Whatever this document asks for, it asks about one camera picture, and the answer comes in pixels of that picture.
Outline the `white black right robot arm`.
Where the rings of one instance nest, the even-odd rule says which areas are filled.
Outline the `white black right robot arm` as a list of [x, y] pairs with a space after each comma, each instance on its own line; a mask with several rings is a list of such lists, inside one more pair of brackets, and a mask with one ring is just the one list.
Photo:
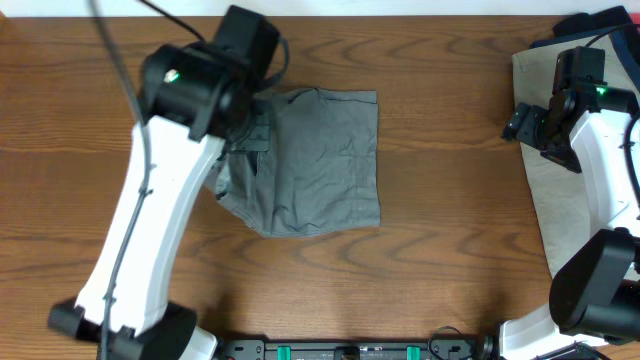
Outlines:
[[547, 304], [504, 322], [500, 359], [600, 357], [599, 347], [639, 339], [639, 176], [636, 96], [604, 85], [561, 90], [542, 108], [520, 103], [503, 137], [581, 174], [589, 239], [556, 273]]

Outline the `grey shorts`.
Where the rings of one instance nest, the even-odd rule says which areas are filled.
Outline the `grey shorts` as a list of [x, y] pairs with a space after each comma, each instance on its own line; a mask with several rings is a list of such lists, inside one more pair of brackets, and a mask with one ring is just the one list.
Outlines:
[[305, 237], [381, 220], [378, 94], [303, 88], [269, 93], [265, 152], [229, 154], [204, 182], [263, 237]]

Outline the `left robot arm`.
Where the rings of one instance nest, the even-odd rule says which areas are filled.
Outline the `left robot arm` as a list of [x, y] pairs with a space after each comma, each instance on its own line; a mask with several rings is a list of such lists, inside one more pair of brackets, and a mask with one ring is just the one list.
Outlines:
[[231, 151], [258, 150], [254, 96], [272, 79], [276, 40], [165, 45], [141, 69], [125, 182], [101, 254], [47, 324], [101, 359], [210, 359], [217, 338], [169, 298], [195, 200]]

